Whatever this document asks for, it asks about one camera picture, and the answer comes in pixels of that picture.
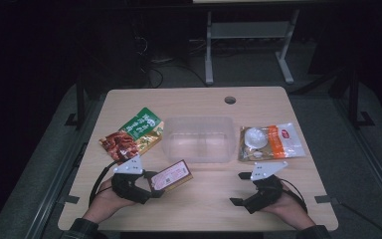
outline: packaging label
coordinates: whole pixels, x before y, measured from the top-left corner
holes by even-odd
[[[184,161],[179,161],[178,163],[166,168],[165,170],[159,172],[151,178],[151,184],[156,190],[161,190],[169,185],[178,182],[182,178],[190,174]]]
[[[157,117],[148,108],[143,108],[134,118],[124,124],[119,130],[125,130],[134,140],[138,140],[148,132],[152,131],[161,123]]]
[[[275,125],[269,126],[269,143],[272,147],[274,158],[283,158],[286,157],[284,146],[282,145],[282,141],[279,138],[279,130]]]

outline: orange label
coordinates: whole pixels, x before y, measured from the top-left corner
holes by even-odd
[[[272,147],[274,158],[285,157],[284,146],[279,138],[279,130],[274,125],[269,126],[269,143]]]

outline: hole in table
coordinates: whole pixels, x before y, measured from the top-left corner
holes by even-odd
[[[237,99],[234,97],[225,97],[225,103],[228,105],[233,105],[236,101]]]

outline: sleeve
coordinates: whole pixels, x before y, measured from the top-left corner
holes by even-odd
[[[296,233],[296,239],[331,239],[323,225],[311,226]]]
[[[64,232],[63,239],[93,239],[97,234],[98,224],[83,218],[77,218],[69,231]]]

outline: wooden table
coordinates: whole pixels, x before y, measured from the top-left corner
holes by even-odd
[[[234,97],[233,105],[225,97]],[[315,164],[287,98],[279,87],[263,88],[195,88],[158,90],[116,90],[108,93],[95,130],[74,181],[70,195],[79,197],[77,204],[66,203],[59,227],[68,230],[74,220],[82,217],[89,203],[90,192],[101,173],[112,159],[98,140],[119,129],[142,108],[147,107],[162,120],[170,117],[231,117],[234,120],[236,141],[240,126],[267,126],[292,122],[299,134],[306,156],[288,158],[288,167],[276,173],[292,182],[302,193],[309,215],[329,230],[338,226],[329,203],[317,204],[314,196],[326,195]],[[253,163],[243,163],[235,150],[227,163],[189,163],[194,178],[150,199],[144,205],[122,208],[104,221],[100,230],[116,231],[277,231],[291,230],[276,216],[256,212],[249,214],[244,207],[236,207],[230,197],[248,198],[256,193],[251,181],[238,177],[239,172],[252,171]],[[164,155],[161,142],[142,157],[146,170],[160,171],[171,165]],[[106,178],[112,176],[110,171]],[[145,179],[137,180],[145,189]]]

